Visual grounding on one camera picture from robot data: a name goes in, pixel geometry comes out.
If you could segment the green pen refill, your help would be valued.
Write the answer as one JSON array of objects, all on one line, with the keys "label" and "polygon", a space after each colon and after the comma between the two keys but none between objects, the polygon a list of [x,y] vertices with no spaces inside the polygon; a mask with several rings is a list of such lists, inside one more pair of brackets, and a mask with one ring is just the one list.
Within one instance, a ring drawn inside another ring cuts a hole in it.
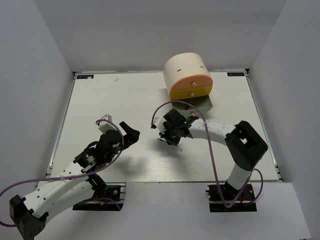
[{"label": "green pen refill", "polygon": [[178,145],[171,144],[171,143],[169,143],[167,140],[165,140],[165,139],[163,139],[163,138],[157,138],[156,140],[159,141],[159,142],[161,142],[161,143],[164,143],[164,144],[166,144],[166,145],[168,145],[168,146],[170,146],[170,147],[172,147],[172,148],[175,148],[175,149],[176,149],[177,151],[179,151],[179,152],[182,152],[182,151],[184,150],[183,147],[178,146]]}]

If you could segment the cream round drawer organizer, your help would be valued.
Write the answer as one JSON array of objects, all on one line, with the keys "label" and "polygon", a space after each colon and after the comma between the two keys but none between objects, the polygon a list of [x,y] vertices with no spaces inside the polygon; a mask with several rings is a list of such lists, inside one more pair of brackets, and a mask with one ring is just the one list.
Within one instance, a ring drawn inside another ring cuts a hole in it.
[{"label": "cream round drawer organizer", "polygon": [[210,98],[214,82],[201,56],[186,52],[171,57],[163,78],[171,105],[183,116],[199,116],[213,108]]}]

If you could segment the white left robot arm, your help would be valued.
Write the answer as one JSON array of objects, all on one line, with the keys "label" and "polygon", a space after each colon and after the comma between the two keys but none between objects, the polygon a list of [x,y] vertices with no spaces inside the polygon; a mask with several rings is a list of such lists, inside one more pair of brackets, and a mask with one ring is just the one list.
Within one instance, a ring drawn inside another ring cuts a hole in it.
[{"label": "white left robot arm", "polygon": [[24,240],[34,239],[51,219],[79,202],[102,200],[107,187],[98,173],[140,138],[124,121],[119,126],[106,119],[96,123],[99,140],[89,143],[57,177],[43,179],[42,187],[10,199],[10,218]]}]

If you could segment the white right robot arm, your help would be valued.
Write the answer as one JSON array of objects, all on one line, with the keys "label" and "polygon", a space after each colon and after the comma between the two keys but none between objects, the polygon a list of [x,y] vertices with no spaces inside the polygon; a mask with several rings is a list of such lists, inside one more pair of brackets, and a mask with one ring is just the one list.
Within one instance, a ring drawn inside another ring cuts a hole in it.
[{"label": "white right robot arm", "polygon": [[243,185],[268,150],[268,145],[247,121],[235,125],[207,122],[197,116],[188,118],[171,109],[153,122],[159,135],[168,145],[177,146],[181,138],[208,139],[224,145],[234,161],[234,167],[225,181],[226,195],[236,200],[244,193]]}]

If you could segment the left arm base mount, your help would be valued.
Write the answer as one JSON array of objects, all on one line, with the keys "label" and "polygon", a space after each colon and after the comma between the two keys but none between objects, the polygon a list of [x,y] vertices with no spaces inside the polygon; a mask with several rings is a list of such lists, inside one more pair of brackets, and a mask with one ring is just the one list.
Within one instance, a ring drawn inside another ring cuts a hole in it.
[{"label": "left arm base mount", "polygon": [[119,212],[126,197],[125,183],[110,183],[95,191],[88,200],[82,200],[72,207],[73,211]]}]

